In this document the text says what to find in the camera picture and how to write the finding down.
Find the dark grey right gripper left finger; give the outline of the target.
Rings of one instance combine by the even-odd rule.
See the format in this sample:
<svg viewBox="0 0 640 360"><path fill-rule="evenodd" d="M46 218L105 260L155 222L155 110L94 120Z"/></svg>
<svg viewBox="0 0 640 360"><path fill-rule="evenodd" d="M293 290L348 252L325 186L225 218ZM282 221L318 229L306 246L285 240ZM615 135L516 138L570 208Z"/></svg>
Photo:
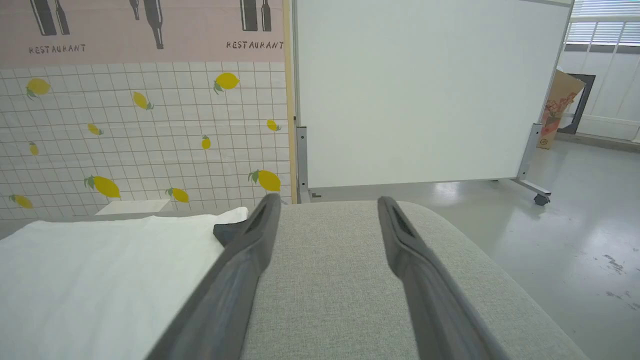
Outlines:
<svg viewBox="0 0 640 360"><path fill-rule="evenodd" d="M259 278L271 262L280 218L280 196L267 194L203 276L147 359L242 357Z"/></svg>

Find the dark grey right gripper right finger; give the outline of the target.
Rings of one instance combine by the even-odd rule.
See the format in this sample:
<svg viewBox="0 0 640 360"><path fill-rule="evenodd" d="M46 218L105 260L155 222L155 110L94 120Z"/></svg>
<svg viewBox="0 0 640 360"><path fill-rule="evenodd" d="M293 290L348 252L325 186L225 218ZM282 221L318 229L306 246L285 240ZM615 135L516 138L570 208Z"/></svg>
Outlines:
<svg viewBox="0 0 640 360"><path fill-rule="evenodd" d="M507 353L399 203L378 198L388 266L402 282L421 360L506 360Z"/></svg>

